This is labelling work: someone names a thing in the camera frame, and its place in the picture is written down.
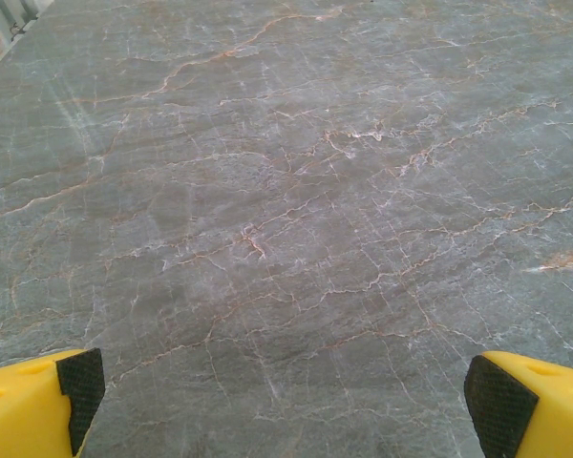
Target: yellow plastic part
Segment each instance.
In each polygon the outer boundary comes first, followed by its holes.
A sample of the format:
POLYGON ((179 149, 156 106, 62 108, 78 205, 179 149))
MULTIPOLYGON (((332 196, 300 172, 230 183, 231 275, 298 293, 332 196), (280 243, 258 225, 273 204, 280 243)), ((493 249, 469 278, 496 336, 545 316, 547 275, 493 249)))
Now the yellow plastic part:
POLYGON ((539 396, 517 458, 573 458, 573 369, 502 351, 483 356, 539 396))
POLYGON ((82 351, 0 368, 0 458, 72 457, 70 399, 61 394, 55 361, 82 351))

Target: marble floor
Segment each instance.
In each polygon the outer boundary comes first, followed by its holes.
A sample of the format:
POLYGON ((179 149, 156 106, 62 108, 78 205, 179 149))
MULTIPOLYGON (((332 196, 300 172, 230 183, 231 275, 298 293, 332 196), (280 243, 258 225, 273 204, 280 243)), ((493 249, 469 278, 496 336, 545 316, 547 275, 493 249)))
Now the marble floor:
POLYGON ((573 0, 57 0, 0 62, 0 364, 102 348, 87 458, 481 457, 573 366, 573 0))

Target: black rubber pad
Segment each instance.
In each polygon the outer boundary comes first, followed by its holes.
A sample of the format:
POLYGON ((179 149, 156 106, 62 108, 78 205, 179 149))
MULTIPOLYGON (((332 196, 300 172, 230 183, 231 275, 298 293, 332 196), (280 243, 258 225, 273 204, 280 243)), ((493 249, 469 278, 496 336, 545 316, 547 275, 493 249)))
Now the black rubber pad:
POLYGON ((539 396, 476 356, 465 379, 465 399, 486 458, 516 458, 539 396))
POLYGON ((61 393, 70 398, 68 430, 76 456, 104 397, 104 369, 99 348, 56 362, 61 393))

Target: gray marble surface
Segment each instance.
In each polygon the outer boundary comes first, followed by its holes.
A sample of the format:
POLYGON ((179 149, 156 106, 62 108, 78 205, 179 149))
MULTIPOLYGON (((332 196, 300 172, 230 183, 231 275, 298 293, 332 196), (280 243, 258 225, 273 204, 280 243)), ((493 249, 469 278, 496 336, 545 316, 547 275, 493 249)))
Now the gray marble surface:
POLYGON ((479 457, 573 366, 573 0, 57 0, 0 63, 0 364, 103 350, 86 456, 479 457))

